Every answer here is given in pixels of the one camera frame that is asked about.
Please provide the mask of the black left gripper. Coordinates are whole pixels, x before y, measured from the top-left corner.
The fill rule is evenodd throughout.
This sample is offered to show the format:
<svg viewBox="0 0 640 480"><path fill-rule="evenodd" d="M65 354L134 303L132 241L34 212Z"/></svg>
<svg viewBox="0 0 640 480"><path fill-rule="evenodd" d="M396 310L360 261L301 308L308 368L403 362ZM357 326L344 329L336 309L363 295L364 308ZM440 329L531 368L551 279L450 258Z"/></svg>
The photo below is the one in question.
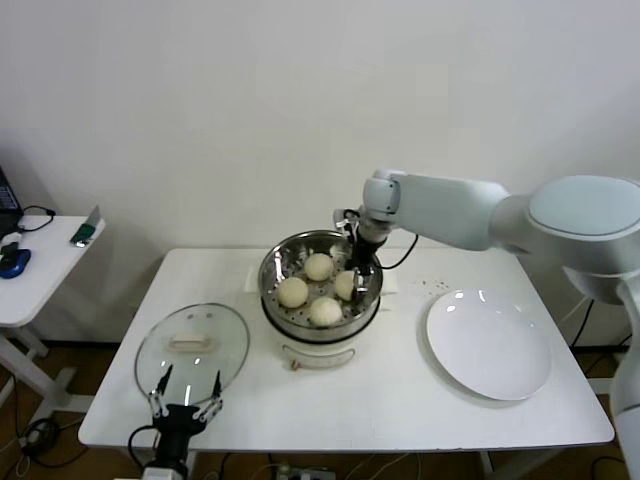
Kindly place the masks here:
<svg viewBox="0 0 640 480"><path fill-rule="evenodd" d="M164 401L173 365L147 394L152 414L152 425L159 432L156 447L157 458L186 458L192 437L202 433L206 422L201 419L213 419L223 408L221 371L218 370L211 396L202 403L200 409L195 406L169 404Z"/></svg>

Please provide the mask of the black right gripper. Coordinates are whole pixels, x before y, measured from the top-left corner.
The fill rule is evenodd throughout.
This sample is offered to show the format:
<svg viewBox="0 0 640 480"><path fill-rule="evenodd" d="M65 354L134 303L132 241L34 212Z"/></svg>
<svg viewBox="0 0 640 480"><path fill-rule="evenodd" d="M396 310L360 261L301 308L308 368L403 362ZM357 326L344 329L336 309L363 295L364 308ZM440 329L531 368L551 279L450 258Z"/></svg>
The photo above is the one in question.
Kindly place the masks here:
<svg viewBox="0 0 640 480"><path fill-rule="evenodd" d="M375 265L376 252L380 243L373 243L361 237L351 238L351 254L347 260L347 269L353 272L351 301L362 302L369 289L369 275Z"/></svg>

